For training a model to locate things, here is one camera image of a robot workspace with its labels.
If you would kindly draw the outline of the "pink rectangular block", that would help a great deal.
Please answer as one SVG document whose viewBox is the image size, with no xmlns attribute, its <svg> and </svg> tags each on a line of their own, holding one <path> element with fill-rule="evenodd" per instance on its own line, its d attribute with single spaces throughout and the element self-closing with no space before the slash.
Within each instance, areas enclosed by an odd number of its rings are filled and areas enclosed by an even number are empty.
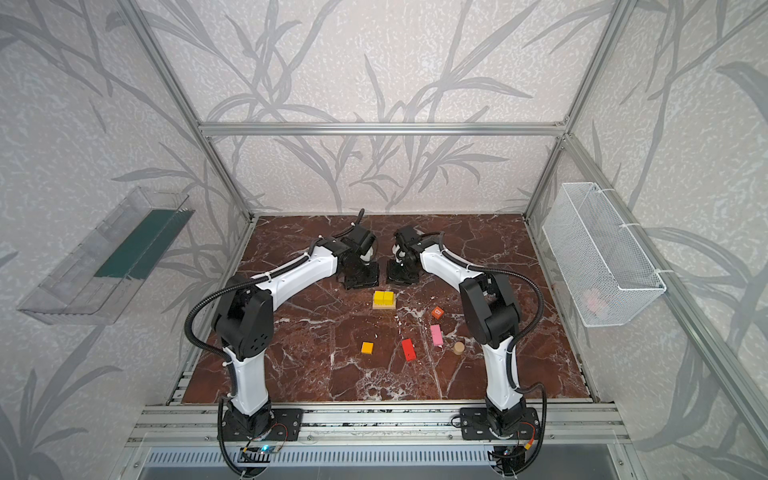
<svg viewBox="0 0 768 480">
<path fill-rule="evenodd" d="M 430 335 L 434 346 L 440 347 L 444 345 L 443 334 L 439 325 L 433 324 L 430 326 Z"/>
</svg>

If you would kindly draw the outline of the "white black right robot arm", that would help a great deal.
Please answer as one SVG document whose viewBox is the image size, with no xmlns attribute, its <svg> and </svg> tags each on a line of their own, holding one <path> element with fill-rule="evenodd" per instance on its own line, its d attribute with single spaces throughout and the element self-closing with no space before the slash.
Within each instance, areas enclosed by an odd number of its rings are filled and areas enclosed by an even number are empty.
<svg viewBox="0 0 768 480">
<path fill-rule="evenodd" d="M 517 344 L 543 316 L 543 295 L 535 282 L 520 273 L 473 264 L 454 255 L 445 247 L 443 236 L 422 233 L 413 226 L 398 229 L 387 277 L 398 285 L 411 285 L 426 272 L 459 292 L 465 323 L 483 349 L 490 430 L 499 438 L 509 438 L 526 421 L 526 415 L 536 413 L 526 405 L 524 395 L 534 389 L 546 391 L 540 383 L 523 387 L 516 363 Z M 524 328 L 512 278 L 527 283 L 537 298 L 534 317 Z"/>
</svg>

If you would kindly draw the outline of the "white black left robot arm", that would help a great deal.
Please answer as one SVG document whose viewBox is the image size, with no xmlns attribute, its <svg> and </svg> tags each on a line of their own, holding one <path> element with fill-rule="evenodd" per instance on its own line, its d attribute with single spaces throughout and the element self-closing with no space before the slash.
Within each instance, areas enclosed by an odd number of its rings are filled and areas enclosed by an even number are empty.
<svg viewBox="0 0 768 480">
<path fill-rule="evenodd" d="M 184 335 L 195 347 L 224 360 L 232 393 L 219 400 L 227 411 L 218 426 L 232 427 L 248 439 L 263 437 L 277 421 L 266 386 L 265 351 L 275 332 L 275 311 L 305 288 L 338 277 L 347 290 L 379 285 L 380 268 L 373 259 L 376 236 L 362 225 L 365 210 L 342 232 L 320 236 L 302 254 L 252 277 L 235 275 L 226 286 L 200 300 L 186 316 Z M 212 328 L 221 341 L 216 347 L 198 338 L 193 323 L 209 304 L 217 307 Z"/>
</svg>

